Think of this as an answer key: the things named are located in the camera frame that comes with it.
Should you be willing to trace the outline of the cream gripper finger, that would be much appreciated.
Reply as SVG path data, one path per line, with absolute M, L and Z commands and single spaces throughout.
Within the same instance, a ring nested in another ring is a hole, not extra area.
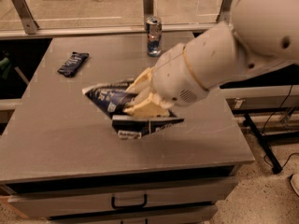
M 145 69 L 127 88 L 129 93 L 150 93 L 151 92 L 151 81 L 152 81 L 152 69 L 149 67 Z
M 135 106 L 134 101 L 132 101 L 123 109 L 123 112 L 136 118 L 168 117 L 169 116 L 168 109 L 169 108 L 162 109 L 154 105 L 149 105 L 146 107 Z

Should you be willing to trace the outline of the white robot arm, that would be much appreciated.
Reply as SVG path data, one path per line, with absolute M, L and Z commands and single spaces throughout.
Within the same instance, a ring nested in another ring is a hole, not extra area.
M 136 98 L 123 111 L 133 117 L 167 117 L 229 82 L 299 61 L 299 0 L 233 0 L 222 21 L 165 52 L 127 89 Z

